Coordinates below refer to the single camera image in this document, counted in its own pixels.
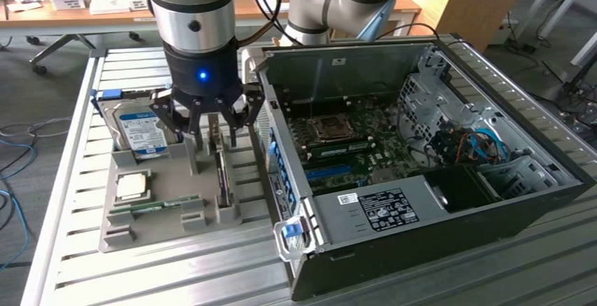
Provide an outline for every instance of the motherboard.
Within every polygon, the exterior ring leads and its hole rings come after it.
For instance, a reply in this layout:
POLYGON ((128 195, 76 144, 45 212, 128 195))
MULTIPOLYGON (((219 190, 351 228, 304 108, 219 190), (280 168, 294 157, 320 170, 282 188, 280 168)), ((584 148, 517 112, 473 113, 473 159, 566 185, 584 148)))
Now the motherboard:
POLYGON ((390 96, 292 105, 286 118, 314 195, 406 178, 425 166, 398 133, 390 96))

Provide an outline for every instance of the barcode label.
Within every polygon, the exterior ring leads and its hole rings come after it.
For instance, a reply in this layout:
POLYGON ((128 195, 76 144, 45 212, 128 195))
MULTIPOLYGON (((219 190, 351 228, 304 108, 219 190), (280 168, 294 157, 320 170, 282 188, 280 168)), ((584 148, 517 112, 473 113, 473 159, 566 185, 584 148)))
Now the barcode label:
POLYGON ((358 203, 358 195, 355 193, 342 194, 340 196, 338 196, 338 201, 340 205, 358 203))

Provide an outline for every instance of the gray carpet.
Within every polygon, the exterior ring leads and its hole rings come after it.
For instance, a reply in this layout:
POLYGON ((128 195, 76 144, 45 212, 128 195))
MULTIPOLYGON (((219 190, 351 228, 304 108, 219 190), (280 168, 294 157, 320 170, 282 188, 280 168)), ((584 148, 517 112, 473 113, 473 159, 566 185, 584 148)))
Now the gray carpet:
MULTIPOLYGON (((518 19, 533 0, 518 0, 513 8, 511 18, 518 19)), ((539 24, 542 17, 534 21, 533 26, 539 24)), ((577 11, 570 11, 551 33, 549 40, 553 48, 539 48, 534 57, 555 62, 567 67, 576 52, 593 35, 596 17, 577 11)), ((157 46, 159 38, 155 32, 140 33, 143 42, 133 42, 125 33, 101 36, 91 36, 89 40, 97 47, 132 48, 157 46)), ((40 37, 49 43, 55 37, 40 37)), ((88 49, 79 43, 72 42, 56 54, 43 61, 48 67, 48 74, 43 77, 32 73, 28 60, 40 51, 25 43, 24 37, 13 39, 11 47, 0 52, 0 126, 9 124, 43 122, 53 117, 71 116, 75 108, 79 85, 85 69, 85 57, 88 49)), ((521 68, 529 67, 530 60, 511 54, 499 47, 490 47, 486 56, 497 66, 511 74, 521 68)), ((543 67, 517 75, 515 81, 533 92, 539 92, 558 85, 554 77, 546 77, 543 67)), ((589 80, 596 78, 597 71, 589 74, 589 80)), ((63 126, 53 126, 48 130, 61 130, 63 126)), ((23 210, 29 221, 31 228, 36 233, 41 228, 45 215, 45 206, 55 180, 55 173, 60 161, 65 137, 44 138, 36 145, 37 158, 31 167, 17 176, 9 179, 13 192, 16 193, 23 210)), ((27 143, 28 137, 16 140, 27 143)), ((0 145, 0 166, 5 165, 19 155, 20 150, 0 145)), ((8 210, 0 212, 0 221, 4 221, 8 210)), ((12 219, 7 229, 0 232, 0 263, 4 263, 23 246, 23 229, 17 216, 12 219)), ((35 242, 29 244, 19 262, 32 260, 35 242)), ((0 305, 19 305, 23 288, 29 268, 8 268, 0 272, 0 305)))

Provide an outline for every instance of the chair wheel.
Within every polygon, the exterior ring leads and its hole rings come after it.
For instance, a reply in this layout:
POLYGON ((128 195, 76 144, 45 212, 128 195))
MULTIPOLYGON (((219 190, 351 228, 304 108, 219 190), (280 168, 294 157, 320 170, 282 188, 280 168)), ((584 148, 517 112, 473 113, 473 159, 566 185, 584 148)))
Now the chair wheel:
POLYGON ((135 42, 140 41, 140 36, 136 32, 128 32, 128 37, 129 39, 132 39, 135 42))
POLYGON ((31 45, 41 44, 37 37, 27 36, 25 39, 27 39, 28 44, 31 44, 31 45))
POLYGON ((48 68, 45 66, 33 65, 31 69, 36 75, 44 75, 48 72, 48 68))

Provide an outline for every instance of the slotted metal table surface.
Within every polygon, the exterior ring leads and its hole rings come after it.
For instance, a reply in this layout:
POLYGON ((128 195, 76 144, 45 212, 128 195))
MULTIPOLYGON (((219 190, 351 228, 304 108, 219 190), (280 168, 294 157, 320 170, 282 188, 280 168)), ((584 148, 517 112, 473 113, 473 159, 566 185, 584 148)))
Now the slotted metal table surface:
MULTIPOLYGON (((586 172, 596 152, 467 45, 455 53, 586 172)), ((161 48, 91 58, 21 305, 584 305, 597 298, 597 192, 495 242, 302 303, 278 259, 250 139, 234 173, 247 207, 232 229, 101 254, 97 251, 112 140, 91 89, 171 82, 161 48)), ((453 81, 471 100, 466 82, 453 81)))

